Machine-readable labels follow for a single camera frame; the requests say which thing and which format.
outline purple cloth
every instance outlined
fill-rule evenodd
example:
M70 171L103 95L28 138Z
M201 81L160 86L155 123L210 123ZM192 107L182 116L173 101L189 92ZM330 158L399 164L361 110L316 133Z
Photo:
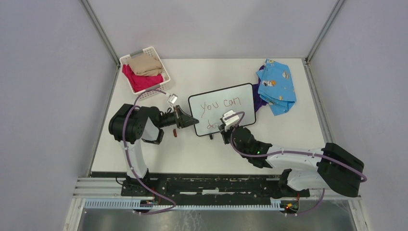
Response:
M259 84L261 84L261 79L258 78L258 84L253 84L252 85L252 96L254 97L254 109L255 109L255 112L257 112L262 106L267 105L267 102L262 100L261 97L258 94Z

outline white basket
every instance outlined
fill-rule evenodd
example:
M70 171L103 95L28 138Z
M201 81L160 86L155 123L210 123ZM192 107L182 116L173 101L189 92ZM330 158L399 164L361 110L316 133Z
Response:
M151 97L151 96L157 94L158 92L153 91L153 89L165 91L165 90L168 90L168 89L171 88L171 85L170 85L170 76L168 75L168 72L166 71L166 68L165 68L165 66L163 65L163 62L162 62L162 60L160 59L160 57L159 57L159 55L157 54L157 52L156 52L156 50L154 49L154 47L148 47L148 48L145 48L145 49L143 49L143 50L141 50L141 51L137 51L137 52L134 52L134 53L132 53L132 54L128 54L128 55L125 55L125 56L121 57L121 58L119 59L120 65L123 67L124 64L128 64L128 61L129 61L131 58L134 58L135 56L138 56L138 55L140 55L140 54L142 54L142 53L145 53L146 55L150 55L150 56L152 56L152 57L157 57L157 58L159 59L160 63L161 63L162 66L163 66L163 71L162 71L162 73L161 73L162 76L163 76L163 82L161 82L161 83L159 83L159 84L156 84L156 85L154 85L154 86L152 86L152 87L149 87L148 89L144 89L144 90L135 92L134 89L133 89L133 87L132 87L132 85L131 85L130 82L129 82L129 79L125 76L127 82L129 83L130 90L133 92L133 94L135 94L135 95L140 95L140 94L144 93L144 92L147 91L147 90L152 90L152 91L150 91L150 92L148 92L148 93L143 94L143 95L139 98L139 100L143 100L143 99L149 98L149 97Z

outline white wall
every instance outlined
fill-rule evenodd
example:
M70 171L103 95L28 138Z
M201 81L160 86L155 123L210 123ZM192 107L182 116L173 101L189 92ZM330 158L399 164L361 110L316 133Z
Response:
M0 230L62 229L115 65L77 0L0 5Z
M119 56L306 57L336 0L89 0Z
M408 1L349 0L312 60L335 140L365 163L372 230L408 227Z

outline metal frame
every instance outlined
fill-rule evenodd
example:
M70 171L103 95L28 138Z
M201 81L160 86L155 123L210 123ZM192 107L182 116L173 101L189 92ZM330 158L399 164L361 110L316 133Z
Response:
M332 26L338 12L341 10L344 2L345 2L345 0L337 0L337 2L334 5L332 11L330 12L329 17L327 18L326 22L324 23L323 28L319 32L319 35L318 35L316 41L313 43L313 46L310 49L309 54L307 54L307 57L306 57L307 62L310 62L310 60L312 60L312 58L315 55L317 49L319 48L321 42L323 41L323 39L326 36L327 32L329 31L330 27Z
M101 23L99 22L98 17L96 17L95 12L93 11L90 3L88 0L79 0L84 7L85 12L87 13L90 21L92 22L93 26L95 27L96 31L98 32L99 37L102 39L102 42L105 45L105 48L108 50L109 55L111 56L112 60L116 64L117 67L120 66L119 57L117 56L114 48L112 47L111 42L108 39L105 31L102 28Z
M150 210L164 209L171 205L153 205L143 206L142 199L122 198L122 199L86 199L84 208L102 208L102 209L132 209L132 210ZM172 210L256 210L256 211L283 211L280 200L270 200L270 205L177 205Z
M96 17L93 9L91 8L88 0L80 0L80 2L82 3L82 5L84 6L84 9L86 11L86 13L88 14L90 20L92 21L92 23L94 24L96 30L98 31L98 34L100 35L102 41L104 42L111 58L113 59L113 61L117 64L117 68L116 68L116 74L115 74L115 80L110 92L110 96L109 96L109 102L106 106L106 112L104 115L104 119L103 122L106 119L106 115L107 115L107 109L109 108L110 105L110 101L112 98L112 94L113 91L115 89L115 85L116 85L116 80L118 77L118 71L119 71L119 67L120 67L120 62L119 59L108 39L108 37L106 36L98 18ZM324 37L326 36L328 30L330 29L330 27L333 24L333 21L335 20L339 10L341 9L341 7L343 6L345 0L338 0L332 10L332 12L330 13L330 16L328 17L327 21L325 22L322 30L320 31L316 41L314 42L310 52L308 53L308 56L304 59L304 67L305 67L305 73L306 73L306 77L309 83L309 87L312 93L312 98L314 101L314 105L317 111L317 116L319 119L319 123L320 123L320 128L322 130L323 133L323 138L325 140L325 142L334 142L334 138L332 136L331 133L331 129L324 111L324 107L321 103L319 94L318 94L318 90L315 84L315 81L313 79L312 73L310 71L310 60L313 58L314 54L316 53L317 49L319 48L322 40L324 39ZM92 158L92 162L90 164L89 167L89 173L90 173L90 169L95 157L95 153L96 153L96 147L99 143L99 138L98 141L96 142L96 146L94 148L94 155ZM74 195L73 195L73 199L71 201L71 205L69 208L69 212L68 212L68 216L66 218L65 221L65 225L64 225L64 231L76 231L79 227L79 223L80 223L80 218L83 212L83 208L86 204L86 199L87 198L93 198L94 201L98 201L99 200L106 200L106 199L110 199L110 200L123 200L123 201L128 201L133 200L133 201L140 201L140 200L150 200L152 199L152 197L123 197L120 195L121 193L121 186L119 184L117 184L117 182L115 181L114 178L79 178L78 182L76 184L76 188L74 191ZM311 190L310 191L310 197L308 198L301 198L301 200L317 200L317 198L320 197L320 191L319 190ZM281 198L280 200L293 200L293 198ZM327 190L325 193L325 197L324 200L348 200L349 201L349 205L350 205L350 209L352 211L352 217L355 221L356 227L357 227L357 231L368 231L368 226L366 223L366 220L364 218L364 213L363 213L363 206L362 206L362 201L361 201L361 197L357 197L357 198L349 198L349 197L344 197L342 195L339 195L331 190Z
M92 148L92 159L91 159L91 161L89 162L89 165L88 165L87 171L86 171L86 173L87 173L86 176L87 176L87 177L90 177L90 174L91 174L93 161L95 160L96 150L98 149L99 141L101 140L103 125L104 125L105 120L106 120L106 117L107 117L107 115L108 115L108 109L109 109L109 106L111 105L111 100L112 100L112 96L113 96L113 94L114 94L114 90L115 90L115 86L116 86L116 80L117 80L117 77L118 77L118 76L119 76L119 67L117 66L117 67L116 67L116 70L115 70L114 82L112 83L112 88L110 89L110 92L109 92L108 103L106 104L106 107L105 107L105 114L103 115L103 120L102 120L102 123L101 123L101 125L100 125L100 128L101 128L101 129L99 130L98 139L96 140L96 142L95 142L95 144L94 144L94 146L93 146L93 148Z

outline tabletop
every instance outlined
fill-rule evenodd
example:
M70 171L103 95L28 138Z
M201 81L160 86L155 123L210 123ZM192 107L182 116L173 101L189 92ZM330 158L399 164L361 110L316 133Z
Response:
M297 101L292 109L274 116L268 106L256 113L256 123L248 128L262 142L292 148L324 147L323 135L313 104L312 94L301 59L273 59L289 66ZM188 97L207 91L227 88L243 83L257 83L255 72L265 59L163 59L171 77L168 93L178 96L176 104L191 115ZM125 157L119 142L109 134L109 121L124 104L133 104L136 95L126 77L119 70L100 141L92 164L92 172L126 172ZM139 101L140 106L156 106L166 111L167 97L157 94ZM224 145L220 134L214 139L198 137L194 126L176 129L175 125L163 128L165 134L159 145L142 142L143 157L150 172L206 173L206 174L280 174L282 169L256 168Z

